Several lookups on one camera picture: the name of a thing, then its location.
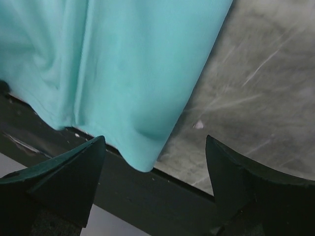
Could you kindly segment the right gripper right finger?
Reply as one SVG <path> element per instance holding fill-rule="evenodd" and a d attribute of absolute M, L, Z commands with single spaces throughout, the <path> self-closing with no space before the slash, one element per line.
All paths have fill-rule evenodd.
<path fill-rule="evenodd" d="M 206 138 L 206 161 L 215 203 L 229 222 L 247 213 L 266 236 L 315 234 L 315 182 L 289 175 Z"/>

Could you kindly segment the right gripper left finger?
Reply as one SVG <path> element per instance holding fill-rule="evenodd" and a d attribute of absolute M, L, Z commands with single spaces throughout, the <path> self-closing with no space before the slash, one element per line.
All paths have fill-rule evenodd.
<path fill-rule="evenodd" d="M 105 158 L 98 136 L 0 179 L 2 236 L 78 236 L 86 227 Z"/>

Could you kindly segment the teal t shirt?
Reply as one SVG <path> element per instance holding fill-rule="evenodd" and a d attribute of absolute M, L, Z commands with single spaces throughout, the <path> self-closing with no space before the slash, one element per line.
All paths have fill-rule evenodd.
<path fill-rule="evenodd" d="M 52 128 L 105 137 L 149 172 L 229 0 L 3 0 L 0 77 Z"/>

